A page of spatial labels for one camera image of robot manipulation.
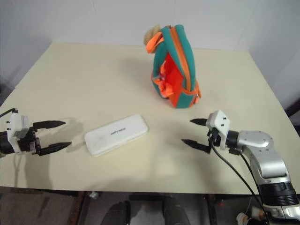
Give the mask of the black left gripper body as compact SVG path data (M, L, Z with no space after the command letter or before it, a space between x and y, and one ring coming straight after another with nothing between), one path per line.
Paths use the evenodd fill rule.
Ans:
M21 153L30 152L32 155L41 155L41 143L38 137L36 137L37 130L34 127L30 127L24 138L20 138L18 145Z

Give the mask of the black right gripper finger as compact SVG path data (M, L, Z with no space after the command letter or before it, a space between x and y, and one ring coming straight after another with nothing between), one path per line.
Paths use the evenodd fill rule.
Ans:
M200 126L206 126L206 122L207 122L207 119L204 119L204 118L197 118L197 119L192 119L190 120L190 122L194 123L194 124L197 124L197 125L200 125Z
M197 141L193 141L193 140L190 140L190 139L182 139L182 141L186 145L190 146L191 148L201 150L201 151L204 151L204 152L210 152L210 146L200 144Z

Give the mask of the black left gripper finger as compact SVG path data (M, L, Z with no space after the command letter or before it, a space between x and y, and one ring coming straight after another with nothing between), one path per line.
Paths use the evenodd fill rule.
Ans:
M64 148L68 147L70 144L71 144L71 142L60 142L60 143L51 144L46 148L41 148L38 151L38 155L43 156L43 155L55 153L57 151L60 151Z
M56 128L64 124L66 123L60 120L46 120L46 121L34 122L32 124L33 134L35 134L39 129Z

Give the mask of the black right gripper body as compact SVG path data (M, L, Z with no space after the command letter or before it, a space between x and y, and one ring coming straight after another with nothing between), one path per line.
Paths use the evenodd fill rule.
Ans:
M208 146L206 147L206 153L210 154L212 146L219 147L221 142L221 137L219 136L219 131L216 128L213 128L207 133L208 136Z

